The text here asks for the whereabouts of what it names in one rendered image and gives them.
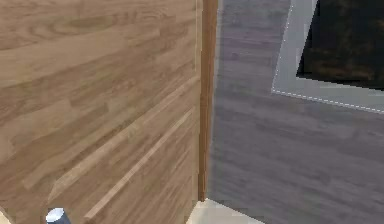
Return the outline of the light wooden cupboard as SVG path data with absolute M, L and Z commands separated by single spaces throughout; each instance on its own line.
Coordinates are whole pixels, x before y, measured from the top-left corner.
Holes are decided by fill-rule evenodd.
M 0 0 L 0 224 L 186 224 L 218 0 Z

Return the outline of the grey rug with white stitching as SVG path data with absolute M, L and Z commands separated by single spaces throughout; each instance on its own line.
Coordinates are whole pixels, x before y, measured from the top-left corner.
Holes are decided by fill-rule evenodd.
M 292 0 L 271 91 L 276 94 L 384 114 L 384 91 L 296 76 L 319 0 Z

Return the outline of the pale beige block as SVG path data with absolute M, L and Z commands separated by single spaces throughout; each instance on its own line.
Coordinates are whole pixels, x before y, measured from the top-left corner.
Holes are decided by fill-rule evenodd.
M 263 222 L 231 209 L 223 204 L 206 199 L 198 201 L 186 224 L 264 224 Z

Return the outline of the dark brown furniture block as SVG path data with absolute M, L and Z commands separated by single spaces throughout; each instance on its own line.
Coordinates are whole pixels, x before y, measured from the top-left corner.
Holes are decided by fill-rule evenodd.
M 296 76 L 384 91 L 384 0 L 318 0 Z

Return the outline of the white and blue cup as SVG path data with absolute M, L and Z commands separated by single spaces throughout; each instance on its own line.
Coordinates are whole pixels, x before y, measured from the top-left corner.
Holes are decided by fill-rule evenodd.
M 65 210 L 61 207 L 52 208 L 45 217 L 46 224 L 71 224 Z

